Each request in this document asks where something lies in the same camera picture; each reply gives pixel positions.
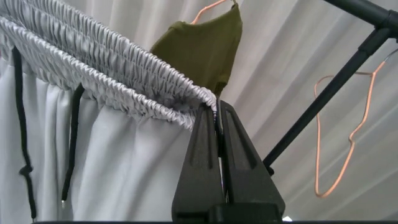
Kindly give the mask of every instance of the clothes hanger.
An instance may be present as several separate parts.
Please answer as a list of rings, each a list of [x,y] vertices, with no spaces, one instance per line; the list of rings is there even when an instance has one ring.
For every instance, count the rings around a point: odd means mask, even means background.
[[[192,25],[195,25],[195,24],[198,22],[200,16],[201,16],[206,10],[211,9],[212,7],[215,7],[215,6],[221,4],[221,3],[225,2],[225,1],[226,1],[226,0],[219,0],[219,1],[213,3],[213,4],[209,5],[209,6],[206,6],[206,7],[204,7],[203,9],[201,9],[201,10],[199,11],[198,15],[195,17],[195,19],[191,22],[191,24],[192,24]]]
[[[320,198],[325,198],[327,196],[329,196],[332,191],[334,191],[334,189],[336,188],[336,186],[339,184],[341,178],[343,177],[343,174],[347,168],[348,162],[351,159],[351,156],[354,152],[354,148],[355,148],[355,141],[353,140],[353,136],[355,133],[357,133],[363,126],[363,124],[365,123],[366,119],[368,118],[368,112],[369,112],[369,105],[371,103],[371,96],[372,96],[372,90],[373,90],[373,84],[374,84],[374,79],[376,77],[376,74],[380,71],[380,69],[384,66],[384,64],[387,62],[387,60],[394,55],[396,52],[398,52],[398,49],[394,50],[393,52],[391,52],[381,63],[379,66],[377,66],[377,69],[374,72],[356,72],[355,74],[357,75],[370,75],[371,77],[371,82],[369,84],[369,90],[368,90],[368,97],[366,99],[366,106],[365,106],[365,112],[363,114],[363,118],[362,121],[360,122],[359,125],[357,125],[357,127],[354,129],[353,132],[351,132],[351,134],[348,137],[349,140],[349,152],[347,155],[346,160],[344,161],[343,167],[340,170],[340,173],[338,175],[338,177],[336,178],[335,182],[333,183],[333,185],[324,193],[320,193],[319,192],[319,188],[318,188],[318,184],[319,184],[319,160],[320,160],[320,144],[321,144],[321,123],[320,123],[320,119],[319,119],[319,113],[317,114],[317,126],[318,126],[318,133],[317,133],[317,157],[315,160],[315,195],[317,197]],[[313,91],[314,91],[314,95],[315,97],[317,97],[317,86],[320,82],[322,82],[322,80],[326,79],[326,78],[333,78],[334,75],[327,75],[323,78],[321,78],[313,87]]]

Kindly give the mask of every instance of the black metal rod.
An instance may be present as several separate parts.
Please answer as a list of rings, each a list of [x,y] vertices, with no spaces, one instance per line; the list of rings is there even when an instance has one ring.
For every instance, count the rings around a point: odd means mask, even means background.
[[[387,9],[367,0],[325,1],[376,27],[381,25],[389,15],[389,11]]]
[[[348,81],[358,68],[389,38],[389,29],[374,30],[361,44],[358,51],[350,58],[346,65],[337,73],[314,102],[305,110],[303,115],[287,131],[285,136],[271,150],[262,163],[269,167],[289,144],[300,134],[309,122],[329,102],[337,91]]]

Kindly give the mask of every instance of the green garment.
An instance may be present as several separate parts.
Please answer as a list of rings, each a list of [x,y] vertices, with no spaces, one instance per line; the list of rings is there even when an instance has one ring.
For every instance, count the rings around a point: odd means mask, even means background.
[[[235,3],[227,13],[202,24],[175,22],[150,51],[195,85],[219,96],[231,75],[241,36],[242,20]]]

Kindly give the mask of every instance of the white backdrop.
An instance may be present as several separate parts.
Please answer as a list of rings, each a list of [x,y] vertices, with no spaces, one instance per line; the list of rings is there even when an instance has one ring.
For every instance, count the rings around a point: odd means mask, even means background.
[[[192,21],[210,0],[65,0],[145,49],[177,20]],[[238,112],[264,158],[313,101],[313,85],[335,74],[372,31],[369,24],[316,0],[237,0],[243,36],[221,98]],[[398,11],[398,1],[373,1]],[[229,10],[225,2],[201,21]],[[362,67],[372,72],[395,48],[389,40]],[[293,220],[398,220],[398,57],[376,77],[369,118],[341,184],[325,199],[313,192],[317,126],[313,120],[272,165]],[[338,175],[348,135],[361,121],[369,77],[353,76],[321,112],[320,190]],[[320,85],[319,91],[327,82]]]

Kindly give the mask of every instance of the black drawstring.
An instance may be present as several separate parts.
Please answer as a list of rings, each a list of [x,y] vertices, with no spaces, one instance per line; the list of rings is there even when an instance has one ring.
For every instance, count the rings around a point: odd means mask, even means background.
[[[33,185],[32,179],[30,178],[30,173],[33,171],[33,168],[30,164],[29,153],[27,152],[27,135],[26,135],[26,117],[25,117],[25,108],[24,108],[24,100],[23,96],[23,76],[22,76],[22,60],[21,54],[18,49],[14,47],[12,49],[12,58],[14,59],[14,68],[15,68],[15,97],[16,97],[16,105],[17,112],[19,118],[19,127],[21,129],[21,146],[22,146],[22,155],[24,156],[25,166],[19,171],[20,175],[23,175],[26,180],[27,186],[27,196],[29,199],[30,206],[30,216],[33,219],[33,222],[36,219],[36,203],[35,198],[33,196]]]
[[[68,198],[68,191],[70,186],[70,179],[72,178],[73,168],[75,168],[75,152],[76,152],[76,140],[77,140],[77,127],[79,120],[79,107],[80,98],[84,92],[84,88],[81,84],[75,90],[72,99],[72,118],[70,121],[70,142],[69,142],[69,165],[68,171],[65,176],[65,181],[63,182],[62,188],[62,207],[65,206],[65,201]]]

